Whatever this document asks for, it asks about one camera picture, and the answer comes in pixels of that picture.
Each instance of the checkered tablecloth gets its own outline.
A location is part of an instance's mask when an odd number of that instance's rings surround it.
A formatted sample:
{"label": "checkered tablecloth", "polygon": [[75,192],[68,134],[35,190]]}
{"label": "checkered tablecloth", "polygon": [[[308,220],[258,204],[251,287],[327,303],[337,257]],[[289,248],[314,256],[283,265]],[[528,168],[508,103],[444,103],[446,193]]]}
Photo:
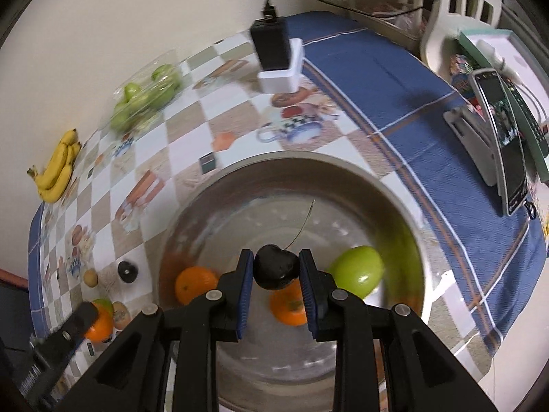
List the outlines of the checkered tablecloth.
{"label": "checkered tablecloth", "polygon": [[[216,43],[180,66],[185,90],[179,97],[146,129],[124,138],[116,138],[108,127],[96,131],[78,156],[65,195],[43,207],[38,246],[47,328],[59,326],[82,300],[103,296],[123,302],[134,317],[153,301],[150,263],[160,258],[168,224],[198,184],[253,155],[306,150],[370,172],[407,206],[432,267],[429,326],[480,380],[491,357],[452,269],[422,209],[372,139],[304,76],[300,84],[304,98],[297,104],[274,103],[273,96],[261,93],[255,80],[257,57],[244,33]],[[288,105],[301,111],[286,111]],[[295,141],[292,134],[307,134],[297,129],[298,124],[307,125],[316,136],[311,133],[311,139]],[[138,266],[138,277],[130,285],[117,275],[121,260]],[[98,273],[100,284],[94,289],[82,283],[87,268]],[[69,385],[107,345],[81,346],[66,370]],[[173,376],[170,379],[167,410]]]}

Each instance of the dark cherry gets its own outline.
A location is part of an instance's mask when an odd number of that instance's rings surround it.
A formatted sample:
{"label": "dark cherry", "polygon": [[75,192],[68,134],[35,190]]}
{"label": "dark cherry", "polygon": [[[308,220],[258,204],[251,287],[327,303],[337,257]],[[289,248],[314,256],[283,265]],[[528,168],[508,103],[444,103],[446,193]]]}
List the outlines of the dark cherry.
{"label": "dark cherry", "polygon": [[264,289],[281,289],[299,276],[299,258],[276,245],[263,246],[254,258],[254,279]]}
{"label": "dark cherry", "polygon": [[123,260],[118,264],[118,275],[123,282],[132,283],[137,278],[137,266]]}

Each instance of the white charger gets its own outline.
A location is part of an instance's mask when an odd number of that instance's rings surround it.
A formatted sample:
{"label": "white charger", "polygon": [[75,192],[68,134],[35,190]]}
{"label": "white charger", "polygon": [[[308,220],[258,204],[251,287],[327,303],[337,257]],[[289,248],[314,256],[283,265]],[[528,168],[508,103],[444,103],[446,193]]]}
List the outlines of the white charger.
{"label": "white charger", "polygon": [[265,94],[295,93],[299,87],[299,78],[303,69],[305,48],[303,40],[290,39],[292,57],[290,67],[286,70],[260,71],[257,80]]}

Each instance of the bunch of bananas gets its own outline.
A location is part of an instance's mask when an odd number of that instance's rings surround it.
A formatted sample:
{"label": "bunch of bananas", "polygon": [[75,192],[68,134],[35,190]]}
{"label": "bunch of bananas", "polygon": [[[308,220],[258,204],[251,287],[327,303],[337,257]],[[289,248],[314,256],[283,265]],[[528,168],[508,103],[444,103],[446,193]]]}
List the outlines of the bunch of bananas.
{"label": "bunch of bananas", "polygon": [[35,166],[27,170],[38,188],[38,195],[46,203],[55,203],[69,185],[72,164],[82,148],[78,142],[76,128],[63,135],[44,173],[38,173]]}

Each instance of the black charger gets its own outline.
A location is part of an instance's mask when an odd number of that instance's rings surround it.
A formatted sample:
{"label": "black charger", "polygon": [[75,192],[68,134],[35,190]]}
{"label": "black charger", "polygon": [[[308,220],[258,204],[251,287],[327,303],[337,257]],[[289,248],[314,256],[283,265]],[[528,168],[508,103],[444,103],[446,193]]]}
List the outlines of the black charger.
{"label": "black charger", "polygon": [[273,6],[263,9],[263,19],[254,21],[250,35],[263,71],[287,70],[292,50],[284,17],[277,17]]}

